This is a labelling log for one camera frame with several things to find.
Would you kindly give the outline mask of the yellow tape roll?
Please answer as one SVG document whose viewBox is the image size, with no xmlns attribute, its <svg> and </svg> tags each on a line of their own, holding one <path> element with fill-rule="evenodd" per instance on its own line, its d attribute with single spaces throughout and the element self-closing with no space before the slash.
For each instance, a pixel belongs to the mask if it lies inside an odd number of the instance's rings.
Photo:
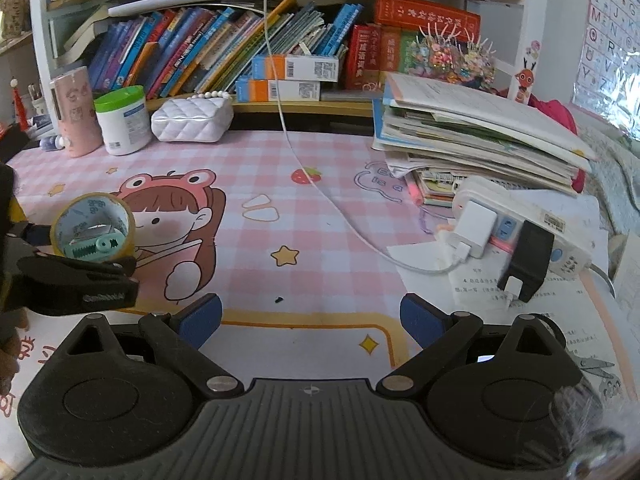
<svg viewBox="0 0 640 480">
<path fill-rule="evenodd" d="M 93 263 L 134 255 L 134 215 L 120 198 L 89 193 L 62 210 L 50 229 L 55 255 Z"/>
</svg>

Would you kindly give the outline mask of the teal tape dispenser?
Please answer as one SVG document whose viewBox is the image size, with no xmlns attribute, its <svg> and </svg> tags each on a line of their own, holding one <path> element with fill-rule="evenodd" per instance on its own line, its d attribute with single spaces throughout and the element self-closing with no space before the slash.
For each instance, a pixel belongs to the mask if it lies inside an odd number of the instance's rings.
<svg viewBox="0 0 640 480">
<path fill-rule="evenodd" d="M 63 254 L 88 262 L 104 262 L 115 257 L 124 246 L 126 236 L 111 224 L 97 224 L 74 235 L 63 246 Z"/>
</svg>

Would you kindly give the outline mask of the white charger plug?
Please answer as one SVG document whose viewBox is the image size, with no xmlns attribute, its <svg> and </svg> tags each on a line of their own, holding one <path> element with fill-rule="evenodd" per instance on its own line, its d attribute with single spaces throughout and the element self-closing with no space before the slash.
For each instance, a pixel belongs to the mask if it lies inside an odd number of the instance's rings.
<svg viewBox="0 0 640 480">
<path fill-rule="evenodd" d="M 479 259 L 485 251 L 498 214 L 484 205 L 470 200 L 462 209 L 460 218 L 448 238 L 454 248 L 454 263 L 467 258 Z"/>
</svg>

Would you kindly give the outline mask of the black charger plug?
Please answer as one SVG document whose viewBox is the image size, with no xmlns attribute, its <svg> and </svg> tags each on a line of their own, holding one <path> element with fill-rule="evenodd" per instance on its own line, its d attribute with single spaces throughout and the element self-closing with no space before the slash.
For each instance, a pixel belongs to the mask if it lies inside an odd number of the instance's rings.
<svg viewBox="0 0 640 480">
<path fill-rule="evenodd" d="M 506 294 L 506 305 L 529 302 L 544 284 L 554 243 L 554 235 L 525 220 L 511 257 L 503 268 L 498 289 Z"/>
</svg>

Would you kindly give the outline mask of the pink checkered table mat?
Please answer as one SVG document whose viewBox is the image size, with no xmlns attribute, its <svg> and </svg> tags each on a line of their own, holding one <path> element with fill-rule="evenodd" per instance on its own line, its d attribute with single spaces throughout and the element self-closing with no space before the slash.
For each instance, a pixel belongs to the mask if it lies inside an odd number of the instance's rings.
<svg viewBox="0 0 640 480">
<path fill-rule="evenodd" d="M 414 292 L 491 323 L 550 316 L 614 424 L 639 432 L 638 316 L 590 273 L 550 276 L 531 302 L 508 304 L 494 285 L 508 258 L 497 245 L 448 272 L 451 214 L 417 207 L 362 136 L 232 132 L 213 145 L 153 143 L 124 157 L 34 148 L 12 167 L 18 201 L 37 223 L 85 194 L 137 188 L 142 292 L 110 320 L 177 312 L 213 292 L 224 317 L 203 352 L 243 382 L 378 380 L 418 351 L 399 322 L 401 297 Z"/>
</svg>

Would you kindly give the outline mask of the spray bottle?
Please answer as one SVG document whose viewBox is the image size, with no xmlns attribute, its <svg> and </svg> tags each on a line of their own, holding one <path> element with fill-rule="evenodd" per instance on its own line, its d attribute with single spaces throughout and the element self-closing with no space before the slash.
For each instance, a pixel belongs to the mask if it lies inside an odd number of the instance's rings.
<svg viewBox="0 0 640 480">
<path fill-rule="evenodd" d="M 62 151 L 65 148 L 65 140 L 62 136 L 44 136 L 39 140 L 39 147 L 45 152 Z"/>
</svg>

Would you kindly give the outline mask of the white power strip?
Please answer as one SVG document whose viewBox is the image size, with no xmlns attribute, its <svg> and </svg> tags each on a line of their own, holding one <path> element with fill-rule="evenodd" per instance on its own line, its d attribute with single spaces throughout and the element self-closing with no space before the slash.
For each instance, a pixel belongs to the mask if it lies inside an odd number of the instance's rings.
<svg viewBox="0 0 640 480">
<path fill-rule="evenodd" d="M 454 218 L 461 217 L 468 203 L 497 215 L 491 236 L 504 246 L 514 246 L 525 221 L 551 232 L 554 242 L 549 270 L 561 278 L 574 278 L 592 263 L 596 244 L 579 221 L 544 209 L 483 177 L 468 177 L 454 185 Z"/>
</svg>

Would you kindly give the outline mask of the white jar green lid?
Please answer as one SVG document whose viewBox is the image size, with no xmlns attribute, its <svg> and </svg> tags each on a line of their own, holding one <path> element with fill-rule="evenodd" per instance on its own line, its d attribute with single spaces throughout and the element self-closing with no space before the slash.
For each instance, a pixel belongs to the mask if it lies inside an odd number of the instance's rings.
<svg viewBox="0 0 640 480">
<path fill-rule="evenodd" d="M 151 142 L 151 122 L 142 86 L 105 93 L 94 100 L 94 109 L 108 154 L 129 155 Z"/>
</svg>

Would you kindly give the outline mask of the pink cylinder dispenser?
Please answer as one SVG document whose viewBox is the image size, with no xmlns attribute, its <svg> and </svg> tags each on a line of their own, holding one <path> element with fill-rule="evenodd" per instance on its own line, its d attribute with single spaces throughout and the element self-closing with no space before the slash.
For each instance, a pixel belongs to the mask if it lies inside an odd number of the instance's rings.
<svg viewBox="0 0 640 480">
<path fill-rule="evenodd" d="M 88 155 L 102 144 L 88 68 L 80 66 L 54 78 L 52 98 L 64 151 L 71 158 Z"/>
</svg>

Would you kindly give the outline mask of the stack of papers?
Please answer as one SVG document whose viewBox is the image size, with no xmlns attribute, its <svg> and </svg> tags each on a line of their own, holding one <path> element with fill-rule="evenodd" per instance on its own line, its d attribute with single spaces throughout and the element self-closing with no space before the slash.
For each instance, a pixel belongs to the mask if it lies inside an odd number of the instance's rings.
<svg viewBox="0 0 640 480">
<path fill-rule="evenodd" d="M 508 190 L 576 195 L 598 159 L 558 103 L 530 107 L 392 73 L 372 113 L 373 148 L 419 205 L 451 206 L 457 187 L 472 177 Z"/>
</svg>

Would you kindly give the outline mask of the white quilted purse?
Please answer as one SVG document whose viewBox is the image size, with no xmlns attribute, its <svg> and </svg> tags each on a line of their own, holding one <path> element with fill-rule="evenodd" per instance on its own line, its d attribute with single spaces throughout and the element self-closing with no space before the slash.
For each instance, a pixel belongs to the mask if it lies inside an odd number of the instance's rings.
<svg viewBox="0 0 640 480">
<path fill-rule="evenodd" d="M 169 99 L 151 116 L 151 131 L 160 142 L 217 143 L 233 119 L 228 92 L 205 92 Z"/>
</svg>

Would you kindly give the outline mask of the orange white carton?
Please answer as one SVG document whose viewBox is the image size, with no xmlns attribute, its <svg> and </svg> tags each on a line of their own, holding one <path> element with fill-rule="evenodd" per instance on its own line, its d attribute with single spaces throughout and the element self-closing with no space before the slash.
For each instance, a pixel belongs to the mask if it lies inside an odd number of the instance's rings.
<svg viewBox="0 0 640 480">
<path fill-rule="evenodd" d="M 255 80 L 337 82 L 338 76 L 340 61 L 332 56 L 256 55 L 250 68 L 250 78 Z"/>
<path fill-rule="evenodd" d="M 254 102 L 300 102 L 320 100 L 320 84 L 317 81 L 262 80 L 241 77 L 235 84 L 236 100 Z"/>
</svg>

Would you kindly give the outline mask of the row of books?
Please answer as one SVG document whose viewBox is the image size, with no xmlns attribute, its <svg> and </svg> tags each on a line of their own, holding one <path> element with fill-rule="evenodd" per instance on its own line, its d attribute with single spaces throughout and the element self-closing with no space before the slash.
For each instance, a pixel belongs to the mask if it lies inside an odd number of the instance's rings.
<svg viewBox="0 0 640 480">
<path fill-rule="evenodd" d="M 329 16 L 314 1 L 294 0 L 263 11 L 254 4 L 191 3 L 130 16 L 104 6 L 91 18 L 103 27 L 88 64 L 91 88 L 100 96 L 142 86 L 149 100 L 207 91 L 236 96 L 252 59 L 274 54 L 338 58 L 340 81 L 346 38 L 361 11 L 358 3 L 343 3 Z M 320 93 L 338 81 L 319 82 Z"/>
</svg>

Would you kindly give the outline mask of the red dictionary books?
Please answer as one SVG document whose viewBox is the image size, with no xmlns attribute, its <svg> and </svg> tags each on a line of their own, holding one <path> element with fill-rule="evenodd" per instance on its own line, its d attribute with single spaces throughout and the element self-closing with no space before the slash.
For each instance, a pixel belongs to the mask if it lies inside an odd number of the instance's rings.
<svg viewBox="0 0 640 480">
<path fill-rule="evenodd" d="M 389 73 L 427 77 L 450 71 L 454 57 L 433 41 L 467 44 L 478 38 L 479 15 L 428 0 L 373 0 L 373 21 L 350 32 L 343 84 L 347 90 L 373 91 Z"/>
</svg>

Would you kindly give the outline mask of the orange white carton upper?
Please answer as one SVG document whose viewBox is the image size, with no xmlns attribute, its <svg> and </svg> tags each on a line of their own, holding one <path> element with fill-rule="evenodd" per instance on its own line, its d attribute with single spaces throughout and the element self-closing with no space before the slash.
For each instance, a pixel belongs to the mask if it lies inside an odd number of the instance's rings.
<svg viewBox="0 0 640 480">
<path fill-rule="evenodd" d="M 340 61 L 332 56 L 256 55 L 250 68 L 250 78 L 255 80 L 337 82 L 338 76 Z"/>
</svg>

